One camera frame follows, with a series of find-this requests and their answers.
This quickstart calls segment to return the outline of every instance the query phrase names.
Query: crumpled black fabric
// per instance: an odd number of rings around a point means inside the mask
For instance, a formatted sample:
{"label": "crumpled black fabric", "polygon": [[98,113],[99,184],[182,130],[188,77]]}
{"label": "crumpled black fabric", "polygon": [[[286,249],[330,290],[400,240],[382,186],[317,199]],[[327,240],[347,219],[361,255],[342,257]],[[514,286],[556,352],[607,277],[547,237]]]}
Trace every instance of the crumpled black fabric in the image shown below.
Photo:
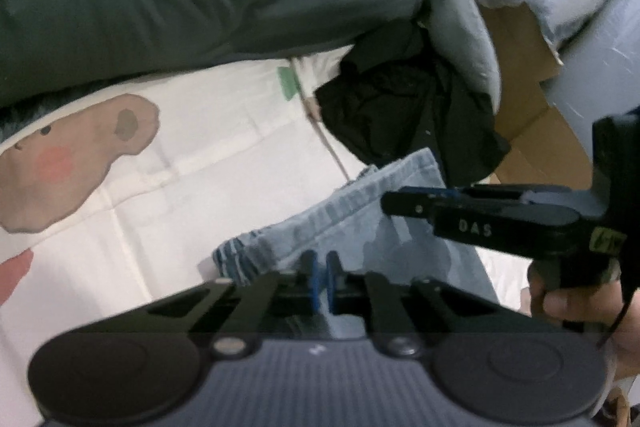
{"label": "crumpled black fabric", "polygon": [[362,162],[381,168],[428,147],[448,187],[486,178],[510,150],[494,131],[490,97],[469,92],[409,21],[358,40],[316,99],[329,132]]}

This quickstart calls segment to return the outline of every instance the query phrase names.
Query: light blue denim fabric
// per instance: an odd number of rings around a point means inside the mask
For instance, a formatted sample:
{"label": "light blue denim fabric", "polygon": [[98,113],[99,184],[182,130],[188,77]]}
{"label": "light blue denim fabric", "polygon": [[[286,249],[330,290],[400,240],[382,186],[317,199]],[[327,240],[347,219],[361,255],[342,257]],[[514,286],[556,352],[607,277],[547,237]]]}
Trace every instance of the light blue denim fabric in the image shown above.
{"label": "light blue denim fabric", "polygon": [[[438,279],[497,302],[474,248],[435,237],[426,220],[382,213],[382,195],[407,185],[444,187],[430,150],[415,152],[380,170],[367,169],[307,211],[226,241],[214,251],[213,260],[222,276],[244,285],[271,270],[295,269],[306,250],[318,254],[323,276],[324,258],[335,250],[347,271],[376,271],[397,284],[409,284],[416,278]],[[331,337],[364,334],[359,318],[329,314],[325,291],[321,314]],[[311,333],[308,328],[313,328],[298,326],[302,333]]]}

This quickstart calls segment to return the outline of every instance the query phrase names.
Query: screw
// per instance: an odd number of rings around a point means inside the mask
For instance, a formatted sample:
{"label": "screw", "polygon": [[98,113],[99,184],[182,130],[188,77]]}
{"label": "screw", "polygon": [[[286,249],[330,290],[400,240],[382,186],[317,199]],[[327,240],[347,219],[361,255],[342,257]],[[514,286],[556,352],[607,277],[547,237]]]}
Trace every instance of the screw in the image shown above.
{"label": "screw", "polygon": [[222,337],[213,343],[212,348],[220,355],[233,357],[240,355],[246,349],[246,342],[236,337]]}
{"label": "screw", "polygon": [[396,337],[388,344],[389,351],[397,357],[411,357],[415,355],[420,347],[407,337]]}

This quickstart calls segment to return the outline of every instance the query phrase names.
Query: brown cardboard flap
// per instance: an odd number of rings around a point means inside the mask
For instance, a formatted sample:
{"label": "brown cardboard flap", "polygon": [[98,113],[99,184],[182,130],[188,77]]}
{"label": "brown cardboard flap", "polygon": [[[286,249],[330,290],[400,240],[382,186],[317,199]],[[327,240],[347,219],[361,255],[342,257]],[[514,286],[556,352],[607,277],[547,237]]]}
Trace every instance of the brown cardboard flap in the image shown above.
{"label": "brown cardboard flap", "polygon": [[511,146],[496,169],[501,183],[591,186],[589,157],[555,107],[549,107]]}
{"label": "brown cardboard flap", "polygon": [[495,130],[507,140],[521,134],[548,107],[538,85],[556,76],[559,65],[526,4],[516,8],[480,7],[494,42],[502,78],[502,101]]}

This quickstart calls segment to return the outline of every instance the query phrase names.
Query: pink cheek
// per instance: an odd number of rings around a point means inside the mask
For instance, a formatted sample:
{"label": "pink cheek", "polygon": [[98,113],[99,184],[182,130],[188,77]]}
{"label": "pink cheek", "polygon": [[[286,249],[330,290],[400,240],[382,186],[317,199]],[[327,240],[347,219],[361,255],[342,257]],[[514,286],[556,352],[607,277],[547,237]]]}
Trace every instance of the pink cheek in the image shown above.
{"label": "pink cheek", "polygon": [[38,179],[44,183],[60,183],[74,170],[74,161],[68,147],[50,147],[36,158]]}

